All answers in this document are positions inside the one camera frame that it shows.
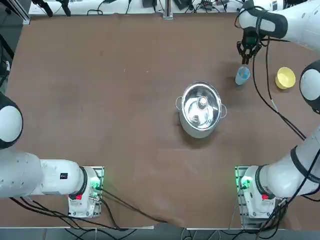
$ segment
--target blue cup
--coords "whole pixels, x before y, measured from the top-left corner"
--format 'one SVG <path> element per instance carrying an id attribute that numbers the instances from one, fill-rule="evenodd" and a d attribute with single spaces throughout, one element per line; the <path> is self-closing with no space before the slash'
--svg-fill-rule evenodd
<path id="1" fill-rule="evenodd" d="M 239 68 L 238 72 L 235 76 L 235 83 L 237 85 L 244 84 L 250 78 L 250 70 L 246 66 L 242 66 Z"/>

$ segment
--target plastic cup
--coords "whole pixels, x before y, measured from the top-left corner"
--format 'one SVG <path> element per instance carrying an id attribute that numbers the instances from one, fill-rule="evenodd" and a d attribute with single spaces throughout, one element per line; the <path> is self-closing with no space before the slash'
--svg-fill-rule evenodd
<path id="1" fill-rule="evenodd" d="M 237 85 L 244 84 L 250 77 L 250 70 L 246 66 L 242 66 L 239 68 L 238 72 L 235 76 L 235 83 Z"/>
<path id="2" fill-rule="evenodd" d="M 288 67 L 281 67 L 275 75 L 275 84 L 280 89 L 291 88 L 295 83 L 295 73 Z"/>

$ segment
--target brown table surface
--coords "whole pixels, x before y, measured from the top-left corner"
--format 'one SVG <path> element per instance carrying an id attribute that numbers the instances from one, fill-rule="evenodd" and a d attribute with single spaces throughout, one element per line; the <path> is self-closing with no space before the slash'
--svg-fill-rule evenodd
<path id="1" fill-rule="evenodd" d="M 23 27 L 7 91 L 24 116 L 15 147 L 44 159 L 105 166 L 110 191 L 172 224 L 228 228 L 237 196 L 235 166 L 273 163 L 301 142 L 264 105 L 252 78 L 236 87 L 241 63 L 236 41 L 242 31 L 234 19 L 234 14 L 174 20 L 116 14 L 35 18 Z M 299 82 L 281 92 L 274 77 L 287 66 L 299 80 L 317 56 L 292 43 L 272 42 L 269 52 L 277 107 L 309 135 L 319 116 L 303 100 Z M 256 60 L 256 78 L 267 97 L 264 49 Z M 202 140 L 183 132 L 175 107 L 176 98 L 195 81 L 212 84 L 228 109 L 214 133 Z M 64 196 L 36 199 L 67 212 Z M 120 226 L 154 223 L 109 202 Z M 8 199 L 0 206 L 2 227 L 65 226 Z M 319 213 L 318 203 L 297 197 L 282 227 L 319 229 Z M 110 225 L 106 210 L 95 220 Z M 238 208 L 232 227 L 240 227 Z"/>

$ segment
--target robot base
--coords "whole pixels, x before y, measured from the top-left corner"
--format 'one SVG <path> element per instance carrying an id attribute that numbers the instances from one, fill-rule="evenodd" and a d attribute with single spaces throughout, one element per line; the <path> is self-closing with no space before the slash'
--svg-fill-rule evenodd
<path id="1" fill-rule="evenodd" d="M 271 213 L 275 206 L 275 200 L 273 199 L 267 207 L 267 210 L 260 210 L 262 195 L 257 190 L 257 187 L 254 187 L 256 184 L 254 179 L 257 168 L 257 166 L 235 167 L 237 202 L 239 205 L 241 228 L 243 229 L 259 229 L 265 219 L 269 217 L 268 213 Z M 252 184 L 252 186 L 249 185 L 249 188 L 247 187 L 247 180 L 249 180 L 250 185 Z M 242 183 L 244 182 L 246 183 L 246 189 L 243 189 Z"/>
<path id="2" fill-rule="evenodd" d="M 104 167 L 84 166 L 87 173 L 87 185 L 82 195 L 77 195 L 75 199 L 68 197 L 68 214 L 77 218 L 95 218 L 101 214 L 102 191 L 96 187 L 103 188 Z"/>
<path id="3" fill-rule="evenodd" d="M 258 166 L 250 166 L 240 180 L 240 186 L 246 203 L 249 218 L 267 219 L 273 212 L 276 204 L 276 198 L 268 199 L 268 196 L 262 196 L 256 185 L 256 171 Z"/>

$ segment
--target black label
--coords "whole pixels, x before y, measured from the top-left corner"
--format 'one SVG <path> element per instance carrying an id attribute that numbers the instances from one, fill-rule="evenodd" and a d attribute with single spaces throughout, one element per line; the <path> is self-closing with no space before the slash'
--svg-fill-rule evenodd
<path id="1" fill-rule="evenodd" d="M 67 179 L 68 178 L 68 173 L 60 173 L 60 179 Z"/>

